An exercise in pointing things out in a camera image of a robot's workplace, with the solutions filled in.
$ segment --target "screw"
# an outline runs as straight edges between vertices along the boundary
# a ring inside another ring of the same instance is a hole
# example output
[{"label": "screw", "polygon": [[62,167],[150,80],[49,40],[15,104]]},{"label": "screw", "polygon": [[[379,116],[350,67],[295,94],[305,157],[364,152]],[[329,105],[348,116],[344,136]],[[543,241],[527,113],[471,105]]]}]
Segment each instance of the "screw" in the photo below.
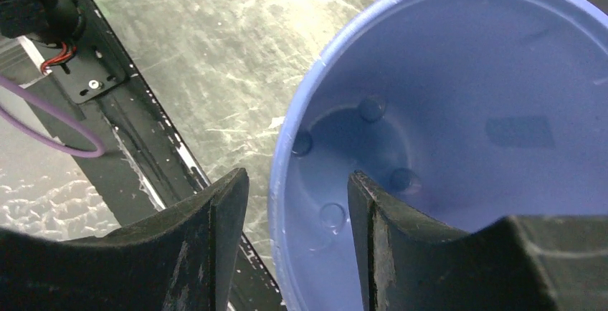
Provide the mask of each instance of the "screw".
[{"label": "screw", "polygon": [[93,90],[101,89],[101,83],[96,80],[89,81],[89,87]]}]

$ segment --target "purple cable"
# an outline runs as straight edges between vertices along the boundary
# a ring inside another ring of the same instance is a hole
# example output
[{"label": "purple cable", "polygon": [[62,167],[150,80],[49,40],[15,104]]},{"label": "purple cable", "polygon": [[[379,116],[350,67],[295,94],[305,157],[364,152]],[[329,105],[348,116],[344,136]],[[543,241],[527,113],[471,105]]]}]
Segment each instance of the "purple cable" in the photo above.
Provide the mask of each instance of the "purple cable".
[{"label": "purple cable", "polygon": [[59,108],[51,105],[50,103],[44,101],[41,98],[38,98],[36,95],[31,92],[25,90],[24,88],[14,84],[10,80],[8,80],[5,76],[0,75],[0,86],[5,87],[8,91],[14,93],[15,95],[23,98],[30,105],[38,107],[40,110],[43,110],[50,115],[56,117],[58,120],[62,121],[64,124],[70,126],[78,133],[82,134],[85,138],[90,140],[90,142],[95,145],[95,151],[84,151],[78,150],[76,148],[70,148],[63,144],[60,144],[54,141],[51,138],[48,138],[45,135],[42,135],[35,130],[27,127],[24,123],[17,120],[13,117],[13,115],[9,114],[2,106],[0,106],[0,116],[2,116],[6,121],[8,121],[11,125],[13,125],[18,130],[23,133],[29,135],[33,139],[38,140],[40,143],[43,143],[51,148],[56,150],[65,152],[72,156],[81,157],[81,158],[97,158],[102,156],[105,153],[105,147],[101,138],[99,138],[96,134],[91,132],[88,128],[79,123],[76,119],[72,118],[68,114],[62,112]]}]

